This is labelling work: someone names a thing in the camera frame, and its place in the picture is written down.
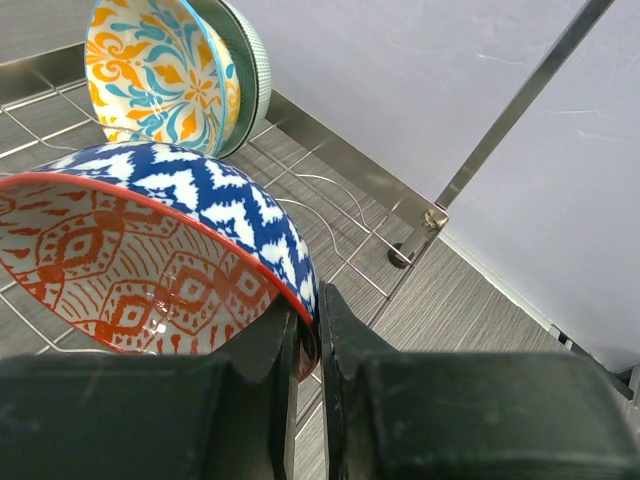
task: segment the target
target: bowl pattern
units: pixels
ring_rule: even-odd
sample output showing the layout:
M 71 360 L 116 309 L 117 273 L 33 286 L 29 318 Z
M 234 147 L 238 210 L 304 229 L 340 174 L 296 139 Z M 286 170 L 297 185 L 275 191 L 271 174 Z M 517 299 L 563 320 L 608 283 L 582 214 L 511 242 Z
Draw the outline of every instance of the bowl pattern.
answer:
M 182 212 L 257 258 L 312 321 L 317 282 L 307 244 L 285 210 L 244 172 L 200 152 L 152 142 L 87 148 L 34 172 L 99 180 Z
M 269 65 L 269 57 L 267 57 L 262 40 L 253 25 L 251 25 L 251 22 L 233 5 L 226 4 L 226 6 L 235 15 L 239 25 L 242 26 L 255 62 L 256 89 L 258 91 L 255 122 L 264 119 L 267 116 L 267 110 L 269 110 L 269 101 L 271 100 L 271 66 Z
M 20 185 L 0 201 L 5 267 L 113 350 L 208 354 L 278 294 L 220 243 L 133 201 L 55 183 Z
M 185 2 L 99 0 L 85 57 L 98 120 L 216 154 L 240 108 L 235 65 L 225 50 Z M 106 133 L 110 141 L 140 138 Z
M 313 264 L 288 215 L 244 173 L 175 145 L 99 145 L 0 180 L 0 262 L 116 351 L 210 353 L 279 292 L 313 331 Z M 303 336 L 303 378 L 316 362 Z

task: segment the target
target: yellow and blue patterned bowl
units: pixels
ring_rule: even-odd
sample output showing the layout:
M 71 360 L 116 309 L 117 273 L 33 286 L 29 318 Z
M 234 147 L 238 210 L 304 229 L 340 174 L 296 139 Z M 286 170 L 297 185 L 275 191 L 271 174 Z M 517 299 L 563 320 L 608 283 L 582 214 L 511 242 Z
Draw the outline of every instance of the yellow and blue patterned bowl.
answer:
M 146 137 L 216 155 L 236 124 L 231 54 L 184 0 L 98 0 L 85 69 L 98 120 L 122 129 L 105 128 L 109 141 Z

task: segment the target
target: blue and white bowl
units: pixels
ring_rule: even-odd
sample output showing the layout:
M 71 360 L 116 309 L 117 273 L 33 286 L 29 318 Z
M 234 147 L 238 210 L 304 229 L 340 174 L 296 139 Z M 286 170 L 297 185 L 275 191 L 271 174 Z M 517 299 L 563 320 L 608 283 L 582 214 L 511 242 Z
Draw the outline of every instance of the blue and white bowl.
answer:
M 309 327 L 317 282 L 282 207 L 243 172 L 153 142 L 98 145 L 0 179 L 0 262 L 121 352 L 207 354 L 282 294 Z

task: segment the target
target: metal bracket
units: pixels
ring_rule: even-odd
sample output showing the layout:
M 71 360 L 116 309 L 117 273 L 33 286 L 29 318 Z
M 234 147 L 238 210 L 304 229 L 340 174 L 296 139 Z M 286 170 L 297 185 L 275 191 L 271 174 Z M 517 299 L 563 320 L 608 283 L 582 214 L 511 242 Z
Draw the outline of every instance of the metal bracket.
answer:
M 420 227 L 414 228 L 404 242 L 396 243 L 387 252 L 391 264 L 400 269 L 411 265 L 416 252 L 423 245 L 424 248 L 429 248 L 448 221 L 447 212 L 437 205 L 422 212 Z

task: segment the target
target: red bowl rim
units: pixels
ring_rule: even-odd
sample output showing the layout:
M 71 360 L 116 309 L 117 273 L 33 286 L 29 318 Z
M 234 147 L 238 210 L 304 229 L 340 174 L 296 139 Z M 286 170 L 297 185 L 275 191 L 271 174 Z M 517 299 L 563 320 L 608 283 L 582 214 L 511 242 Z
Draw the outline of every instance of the red bowl rim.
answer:
M 313 339 L 314 342 L 316 341 L 315 335 L 313 334 L 313 317 L 309 314 L 309 312 L 307 311 L 305 306 L 302 304 L 302 302 L 298 299 L 298 297 L 296 297 L 295 294 L 291 290 L 289 290 L 289 288 L 284 284 L 284 282 L 282 282 L 282 280 L 276 277 L 276 275 L 271 270 L 269 270 L 263 263 L 261 263 L 260 260 L 258 260 L 253 255 L 249 254 L 242 247 L 236 245 L 228 237 L 222 235 L 216 230 L 202 224 L 198 220 L 195 220 L 194 218 L 191 218 L 190 216 L 172 207 L 169 207 L 157 200 L 153 200 L 149 197 L 146 197 L 140 193 L 132 192 L 131 190 L 128 190 L 124 187 L 120 187 L 118 185 L 112 185 L 110 183 L 106 183 L 101 180 L 95 180 L 93 178 L 86 178 L 86 177 L 79 177 L 77 175 L 71 175 L 66 173 L 25 172 L 25 173 L 18 173 L 15 175 L 11 175 L 5 178 L 0 178 L 0 194 L 2 194 L 4 190 L 11 187 L 29 185 L 34 183 L 57 183 L 61 185 L 72 185 L 77 187 L 88 188 L 90 190 L 100 191 L 100 192 L 107 193 L 125 200 L 130 200 L 138 204 L 141 204 L 145 207 L 159 211 L 165 215 L 168 215 L 174 218 L 175 220 L 182 222 L 183 224 L 186 224 L 192 228 L 195 228 L 200 233 L 210 238 L 213 238 L 215 241 L 221 243 L 224 247 L 231 250 L 233 253 L 241 257 L 244 261 L 248 262 L 258 272 L 264 275 L 265 278 L 267 278 L 267 280 L 269 280 L 278 289 L 278 291 L 287 299 L 289 304 L 295 309 L 296 313 L 304 320 L 305 325 L 310 330 L 311 338 Z M 16 283 L 20 285 L 21 283 L 15 278 L 13 273 L 6 268 L 6 265 L 4 261 L 2 261 L 1 257 L 0 257 L 0 264 L 2 264 L 3 267 L 5 267 L 5 270 L 7 270 L 7 272 L 11 275 L 11 277 L 13 277 Z M 112 350 L 117 350 L 113 348 L 112 345 L 106 345 L 106 346 L 111 348 Z M 311 359 L 312 361 L 311 369 L 308 372 L 305 371 L 301 379 L 304 379 L 311 374 L 311 371 L 315 368 L 315 364 L 313 363 L 314 360 L 317 360 L 317 354 L 316 354 L 316 358 Z

